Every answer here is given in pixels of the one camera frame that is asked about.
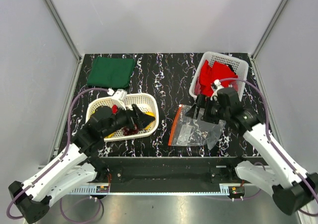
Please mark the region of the purple fake grapes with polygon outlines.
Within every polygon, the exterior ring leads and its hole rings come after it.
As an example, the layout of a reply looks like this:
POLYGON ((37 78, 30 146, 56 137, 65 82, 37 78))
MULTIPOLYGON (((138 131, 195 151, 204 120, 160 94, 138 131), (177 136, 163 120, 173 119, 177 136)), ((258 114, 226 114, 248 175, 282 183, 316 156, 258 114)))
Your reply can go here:
POLYGON ((133 129, 129 129, 129 128, 123 128, 123 135, 125 136, 131 136, 131 135, 135 135, 139 132, 138 128, 133 128, 133 129))

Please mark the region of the clear zip top bag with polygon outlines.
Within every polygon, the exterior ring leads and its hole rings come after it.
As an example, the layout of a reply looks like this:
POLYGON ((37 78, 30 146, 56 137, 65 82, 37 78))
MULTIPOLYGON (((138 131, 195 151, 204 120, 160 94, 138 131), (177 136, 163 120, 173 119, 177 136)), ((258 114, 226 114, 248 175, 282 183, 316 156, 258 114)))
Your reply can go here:
POLYGON ((190 105, 179 105, 172 124, 168 145, 173 147, 206 145, 208 149, 212 149, 219 141, 226 122, 220 120, 218 124, 213 124, 188 118, 185 113, 190 108, 190 105))

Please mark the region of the red fake apple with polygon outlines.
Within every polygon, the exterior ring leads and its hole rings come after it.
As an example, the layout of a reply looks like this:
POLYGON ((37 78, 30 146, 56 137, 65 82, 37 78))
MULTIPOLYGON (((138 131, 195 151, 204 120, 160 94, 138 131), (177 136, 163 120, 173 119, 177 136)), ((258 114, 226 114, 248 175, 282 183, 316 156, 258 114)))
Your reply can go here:
POLYGON ((116 105, 113 105, 111 110, 112 110, 113 114, 116 114, 118 112, 119 108, 116 105))

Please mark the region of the yellow fake banana bunch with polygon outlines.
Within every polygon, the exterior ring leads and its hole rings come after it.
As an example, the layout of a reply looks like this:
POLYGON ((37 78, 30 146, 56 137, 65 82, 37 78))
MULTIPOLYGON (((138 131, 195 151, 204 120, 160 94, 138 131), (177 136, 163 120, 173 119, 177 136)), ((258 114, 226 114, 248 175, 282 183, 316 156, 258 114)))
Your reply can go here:
MULTIPOLYGON (((147 114, 148 116, 151 116, 151 117, 154 117, 154 116, 155 116, 154 113, 152 113, 152 112, 146 112, 145 114, 147 114)), ((149 124, 143 129, 143 131, 148 130, 148 129, 152 126, 152 123, 153 123, 153 122, 154 122, 154 121, 152 121, 151 123, 149 123, 149 124)), ((116 133, 112 133, 112 134, 106 136, 105 138, 106 138, 106 139, 110 139, 110 138, 112 138, 115 134, 116 134, 116 133)))

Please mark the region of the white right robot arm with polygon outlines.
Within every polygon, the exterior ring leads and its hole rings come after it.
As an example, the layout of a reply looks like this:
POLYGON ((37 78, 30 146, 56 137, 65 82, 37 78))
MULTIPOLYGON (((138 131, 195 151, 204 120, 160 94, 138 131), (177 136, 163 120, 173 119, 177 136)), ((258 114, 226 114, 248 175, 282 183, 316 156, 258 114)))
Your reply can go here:
POLYGON ((226 178, 230 182, 242 179, 254 184, 269 194, 276 206, 289 216, 317 199, 318 174, 308 173, 297 164, 267 132, 266 125, 254 110, 244 108, 236 93, 222 92, 213 98, 199 95, 185 115, 197 118, 200 111, 203 111, 201 120, 204 122, 226 121, 257 149, 272 170, 269 173, 242 160, 226 169, 226 178))

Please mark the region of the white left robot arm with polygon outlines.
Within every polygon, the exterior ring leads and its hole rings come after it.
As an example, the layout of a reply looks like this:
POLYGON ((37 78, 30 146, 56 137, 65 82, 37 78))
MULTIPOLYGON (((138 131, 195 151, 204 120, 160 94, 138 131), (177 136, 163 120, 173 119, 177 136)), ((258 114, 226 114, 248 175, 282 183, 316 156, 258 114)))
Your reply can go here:
POLYGON ((31 178, 12 182, 9 193, 22 217, 34 224, 42 219, 59 199, 87 182, 102 182, 108 175, 107 164, 98 157, 105 137, 119 131, 135 133, 156 120, 136 104, 116 113, 108 106, 98 107, 72 142, 58 156, 31 178))

